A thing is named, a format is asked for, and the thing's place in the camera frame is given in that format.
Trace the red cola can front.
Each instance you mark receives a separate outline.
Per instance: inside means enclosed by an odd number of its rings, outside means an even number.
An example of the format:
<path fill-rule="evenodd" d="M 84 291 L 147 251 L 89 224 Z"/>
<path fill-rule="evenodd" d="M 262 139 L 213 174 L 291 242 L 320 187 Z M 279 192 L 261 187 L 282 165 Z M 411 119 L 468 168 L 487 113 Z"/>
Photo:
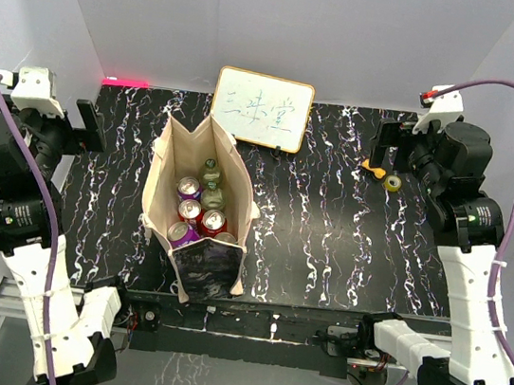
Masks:
<path fill-rule="evenodd" d="M 214 238 L 217 240 L 217 241 L 221 241 L 223 243 L 230 243 L 231 245 L 237 245 L 237 238 L 235 236 L 233 236 L 232 234 L 230 234 L 229 232 L 220 232 L 218 233 L 216 236 L 214 236 Z"/>

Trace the purple Fanta can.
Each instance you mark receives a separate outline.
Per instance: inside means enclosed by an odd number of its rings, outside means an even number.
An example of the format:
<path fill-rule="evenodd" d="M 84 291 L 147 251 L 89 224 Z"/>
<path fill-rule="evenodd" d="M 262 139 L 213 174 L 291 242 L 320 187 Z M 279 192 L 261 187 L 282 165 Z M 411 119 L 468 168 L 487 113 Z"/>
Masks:
<path fill-rule="evenodd" d="M 191 199 L 199 202 L 202 192 L 201 184 L 193 176 L 182 177 L 176 184 L 176 193 L 180 201 Z"/>
<path fill-rule="evenodd" d="M 173 248 L 183 247 L 201 239 L 196 229 L 188 222 L 180 221 L 172 224 L 167 230 L 167 239 Z"/>

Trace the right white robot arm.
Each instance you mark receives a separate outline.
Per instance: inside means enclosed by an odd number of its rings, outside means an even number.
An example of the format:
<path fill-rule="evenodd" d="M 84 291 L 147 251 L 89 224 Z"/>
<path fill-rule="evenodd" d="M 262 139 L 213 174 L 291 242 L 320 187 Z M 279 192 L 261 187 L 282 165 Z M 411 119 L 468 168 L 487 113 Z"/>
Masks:
<path fill-rule="evenodd" d="M 420 185 L 447 282 L 451 346 L 440 348 L 386 312 L 361 320 L 358 350 L 371 359 L 389 355 L 417 385 L 514 385 L 514 364 L 499 339 L 505 333 L 496 257 L 505 244 L 503 216 L 481 189 L 490 136 L 462 121 L 434 120 L 415 134 L 412 123 L 384 119 L 371 146 L 373 167 L 393 147 L 395 171 Z"/>

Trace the cream canvas tote bag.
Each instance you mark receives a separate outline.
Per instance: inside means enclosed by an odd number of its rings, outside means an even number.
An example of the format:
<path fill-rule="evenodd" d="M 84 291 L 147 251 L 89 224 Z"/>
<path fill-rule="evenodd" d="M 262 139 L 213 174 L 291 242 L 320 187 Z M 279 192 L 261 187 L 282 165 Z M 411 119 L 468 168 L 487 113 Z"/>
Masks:
<path fill-rule="evenodd" d="M 169 119 L 154 141 L 141 224 L 164 249 L 180 302 L 238 297 L 259 209 L 234 138 L 214 118 L 190 131 Z"/>

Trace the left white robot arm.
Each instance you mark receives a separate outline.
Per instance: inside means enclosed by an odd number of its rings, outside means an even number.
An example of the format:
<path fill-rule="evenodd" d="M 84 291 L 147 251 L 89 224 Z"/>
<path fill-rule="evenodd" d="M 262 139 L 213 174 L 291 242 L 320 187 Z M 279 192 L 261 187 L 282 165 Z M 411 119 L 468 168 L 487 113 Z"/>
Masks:
<path fill-rule="evenodd" d="M 118 275 L 84 287 L 76 301 L 65 261 L 62 198 L 52 175 L 63 156 L 102 152 L 103 114 L 90 100 L 76 102 L 83 120 L 50 117 L 0 100 L 0 255 L 18 286 L 34 364 L 26 385 L 98 385 L 117 376 L 110 339 L 133 305 Z"/>

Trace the clear glass bottle green cap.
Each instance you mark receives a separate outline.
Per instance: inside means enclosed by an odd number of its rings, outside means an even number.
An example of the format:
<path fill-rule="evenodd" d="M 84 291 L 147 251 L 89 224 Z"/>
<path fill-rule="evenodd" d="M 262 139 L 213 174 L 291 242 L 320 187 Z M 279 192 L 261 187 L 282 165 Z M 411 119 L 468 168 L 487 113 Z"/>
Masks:
<path fill-rule="evenodd" d="M 198 180 L 202 187 L 207 187 L 211 182 L 217 186 L 222 184 L 222 171 L 214 158 L 208 158 L 205 160 L 201 167 L 201 171 L 199 172 Z"/>

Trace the red cola can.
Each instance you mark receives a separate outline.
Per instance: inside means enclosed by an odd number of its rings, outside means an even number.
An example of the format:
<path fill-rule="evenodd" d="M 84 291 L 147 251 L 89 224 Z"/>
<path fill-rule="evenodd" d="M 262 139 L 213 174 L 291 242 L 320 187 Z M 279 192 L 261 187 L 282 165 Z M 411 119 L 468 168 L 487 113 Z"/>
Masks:
<path fill-rule="evenodd" d="M 230 243 L 231 245 L 237 245 L 237 238 L 235 236 L 233 236 L 232 234 L 230 234 L 229 232 L 220 232 L 218 233 L 216 236 L 214 236 L 214 238 L 217 240 L 217 241 L 221 241 L 223 243 Z"/>
<path fill-rule="evenodd" d="M 178 216 L 183 222 L 197 226 L 202 219 L 201 204 L 196 200 L 183 200 L 178 204 Z"/>
<path fill-rule="evenodd" d="M 222 232 L 226 232 L 227 221 L 226 215 L 222 211 L 210 209 L 203 214 L 201 219 L 201 234 L 213 238 Z"/>

